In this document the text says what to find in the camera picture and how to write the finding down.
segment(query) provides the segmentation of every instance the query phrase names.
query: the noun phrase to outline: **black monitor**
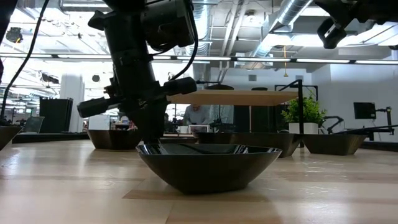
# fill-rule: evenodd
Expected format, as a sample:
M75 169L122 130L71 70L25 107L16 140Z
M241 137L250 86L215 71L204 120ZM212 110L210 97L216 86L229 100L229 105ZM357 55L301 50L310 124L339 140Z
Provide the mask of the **black monitor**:
M354 103L355 119L376 119L374 103Z

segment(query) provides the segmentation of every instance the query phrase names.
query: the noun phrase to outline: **wooden shelf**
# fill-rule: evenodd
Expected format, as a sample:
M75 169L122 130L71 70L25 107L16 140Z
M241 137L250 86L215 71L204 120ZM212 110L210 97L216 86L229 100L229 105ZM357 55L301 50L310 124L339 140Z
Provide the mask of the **wooden shelf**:
M276 106L297 98L292 91L198 90L168 96L172 103L198 105Z

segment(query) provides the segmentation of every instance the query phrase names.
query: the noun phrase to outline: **white pot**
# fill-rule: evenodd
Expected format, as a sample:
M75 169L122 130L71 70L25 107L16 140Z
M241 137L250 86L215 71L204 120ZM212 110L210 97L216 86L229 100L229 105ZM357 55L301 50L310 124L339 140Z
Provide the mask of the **white pot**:
M300 134L300 124L289 123L289 132L292 134ZM304 134L318 134L318 124L304 123Z

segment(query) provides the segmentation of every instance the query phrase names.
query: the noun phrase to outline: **green plant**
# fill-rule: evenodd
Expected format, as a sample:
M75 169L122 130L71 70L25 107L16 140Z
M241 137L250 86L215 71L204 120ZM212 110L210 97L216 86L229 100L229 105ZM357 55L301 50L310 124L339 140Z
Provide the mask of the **green plant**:
M313 99L313 94L311 94L310 97L303 98L303 108L304 123L323 123L323 117L326 115L326 110L319 110L319 103ZM287 111L282 111L282 116L286 123L298 123L299 99L290 100Z

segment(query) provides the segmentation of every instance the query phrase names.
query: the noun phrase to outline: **potted plant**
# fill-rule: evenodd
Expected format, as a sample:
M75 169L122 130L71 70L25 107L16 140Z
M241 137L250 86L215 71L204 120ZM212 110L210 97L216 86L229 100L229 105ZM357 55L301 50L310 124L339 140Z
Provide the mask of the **potted plant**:
M319 103L310 97L303 98L304 112L304 134L318 134L318 127L323 122L326 110L319 110ZM282 111L282 116L286 123L289 124L290 133L299 134L299 99L289 101L286 111Z

